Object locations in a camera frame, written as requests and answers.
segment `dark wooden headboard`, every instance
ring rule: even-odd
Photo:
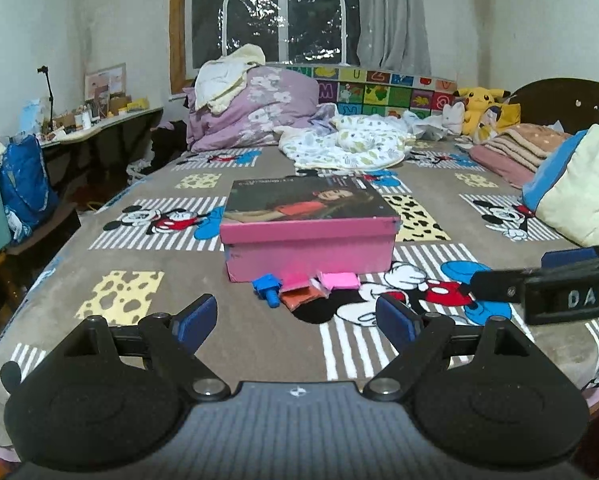
[[[587,79],[542,79],[516,91],[511,103],[521,104],[521,122],[562,123],[570,134],[599,124],[599,83]]]

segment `pikachu ear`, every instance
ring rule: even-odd
[[[506,94],[511,95],[510,92],[507,92],[506,90],[502,90],[500,88],[490,89],[489,92],[493,95],[493,97],[496,97],[499,99],[501,99],[502,97],[507,97]]]

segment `gray curtain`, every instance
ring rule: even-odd
[[[359,0],[359,20],[362,67],[431,75],[423,0]]]

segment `window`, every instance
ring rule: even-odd
[[[347,62],[357,64],[359,0],[344,0]],[[171,86],[190,83],[203,63],[222,55],[224,0],[171,0]],[[227,0],[228,53],[245,43],[271,62],[342,60],[340,0]]]

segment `box lid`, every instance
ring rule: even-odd
[[[362,179],[237,180],[220,226],[224,244],[394,235],[399,215]]]

